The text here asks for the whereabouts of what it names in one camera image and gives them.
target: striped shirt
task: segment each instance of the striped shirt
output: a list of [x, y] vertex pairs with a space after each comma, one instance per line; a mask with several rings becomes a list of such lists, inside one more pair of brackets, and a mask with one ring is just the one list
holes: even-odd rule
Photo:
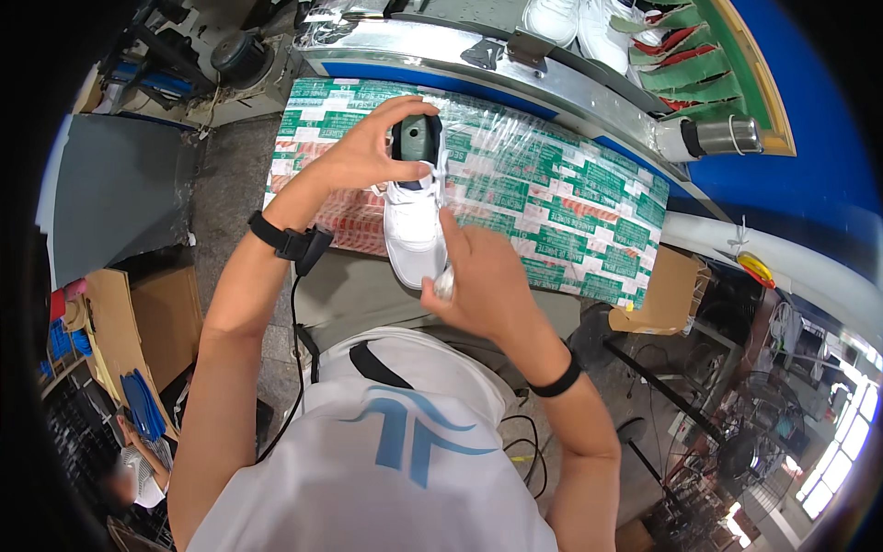
[[[171, 473], [172, 460], [169, 444], [162, 438], [157, 439], [155, 442], [150, 442], [148, 439], [142, 437], [141, 442], [144, 443], [144, 446], [153, 451], [156, 457], [159, 458], [160, 462], [162, 462], [162, 465]], [[156, 484], [156, 480], [154, 479], [154, 468], [151, 467], [147, 459], [138, 452], [135, 445], [129, 445], [122, 449], [120, 451], [120, 457], [122, 458], [123, 466], [131, 468], [135, 472], [137, 486], [135, 490], [136, 504], [140, 504], [145, 508], [153, 508], [165, 498], [167, 489], [159, 488], [159, 485]]]

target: blue logo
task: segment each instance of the blue logo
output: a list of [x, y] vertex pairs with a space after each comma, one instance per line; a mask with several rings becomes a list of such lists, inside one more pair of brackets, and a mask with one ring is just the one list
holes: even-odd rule
[[[372, 385], [368, 390], [381, 389], [392, 393], [398, 393], [411, 399], [415, 405], [433, 422], [450, 429], [451, 431], [469, 431], [471, 426], [457, 426], [448, 421], [429, 400], [416, 391]], [[404, 433], [408, 422], [408, 409], [394, 398], [377, 397], [372, 399], [365, 410], [352, 420], [340, 420], [344, 422], [358, 422], [364, 420], [368, 414], [379, 412], [383, 414], [383, 428], [381, 429], [381, 441], [377, 445], [377, 456], [374, 459], [376, 465], [385, 465], [394, 470], [402, 471], [402, 458], [404, 455]], [[497, 449], [471, 449], [455, 442], [448, 441], [438, 436], [432, 429], [426, 427], [420, 420], [414, 420], [414, 438], [411, 445], [411, 472], [412, 481], [426, 488], [429, 480], [429, 452], [433, 445], [451, 450], [459, 454], [480, 456]]]

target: black wrist strap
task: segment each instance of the black wrist strap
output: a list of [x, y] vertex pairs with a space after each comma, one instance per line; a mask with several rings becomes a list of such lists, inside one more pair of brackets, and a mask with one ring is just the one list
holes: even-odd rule
[[248, 219], [248, 225], [252, 234], [260, 238], [276, 250], [276, 257], [289, 261], [300, 261], [304, 258], [307, 247], [310, 246], [310, 237], [291, 228], [279, 230], [273, 224], [267, 222], [260, 211], [254, 211]]
[[546, 387], [535, 387], [528, 383], [531, 387], [531, 390], [544, 398], [557, 397], [561, 395], [567, 389], [570, 389], [570, 386], [573, 385], [579, 375], [583, 372], [583, 369], [580, 367], [579, 363], [577, 363], [577, 355], [570, 353], [570, 366], [567, 367], [567, 371], [558, 378], [558, 381], [547, 385]]

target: person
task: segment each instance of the person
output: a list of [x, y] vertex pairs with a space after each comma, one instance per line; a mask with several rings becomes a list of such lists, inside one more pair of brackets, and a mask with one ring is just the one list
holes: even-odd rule
[[111, 471], [102, 478], [105, 498], [115, 510], [125, 510], [133, 503], [154, 508], [169, 489], [172, 467], [169, 445], [162, 438], [156, 442], [142, 438], [120, 414], [117, 424], [123, 432], [125, 446]]
[[[264, 218], [302, 232], [335, 189], [425, 176], [425, 164], [388, 157], [386, 136], [407, 116], [436, 113], [420, 96], [385, 101], [297, 174]], [[439, 217], [453, 296], [439, 299], [425, 279], [420, 303], [498, 347], [549, 396], [540, 401], [562, 463], [546, 519], [496, 431], [511, 389], [414, 329], [369, 329], [327, 348], [297, 418], [256, 465], [261, 340], [289, 262], [247, 232], [202, 330], [169, 494], [178, 549], [614, 549], [622, 452], [597, 390], [572, 369], [508, 240], [459, 228], [446, 208]], [[576, 377], [562, 383], [567, 374]]]

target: white sneaker pair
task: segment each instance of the white sneaker pair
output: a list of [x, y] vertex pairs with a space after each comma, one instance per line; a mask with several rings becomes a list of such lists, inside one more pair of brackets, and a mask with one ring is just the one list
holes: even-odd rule
[[[634, 0], [531, 0], [522, 19], [527, 30], [562, 48], [578, 36], [583, 56], [597, 59], [624, 75], [629, 69], [630, 35], [610, 26], [614, 15], [629, 21], [644, 20], [644, 13], [634, 6]], [[644, 31], [637, 38], [653, 41], [654, 33]]]
[[[402, 124], [393, 128], [393, 159], [402, 160]], [[445, 181], [448, 175], [448, 150], [444, 129], [438, 116], [426, 117], [431, 147], [419, 159], [429, 166], [427, 176], [413, 182], [391, 182], [381, 195], [383, 234], [389, 262], [402, 284], [420, 289], [424, 277], [433, 280], [445, 269], [448, 249], [439, 223], [439, 208], [448, 204]]]

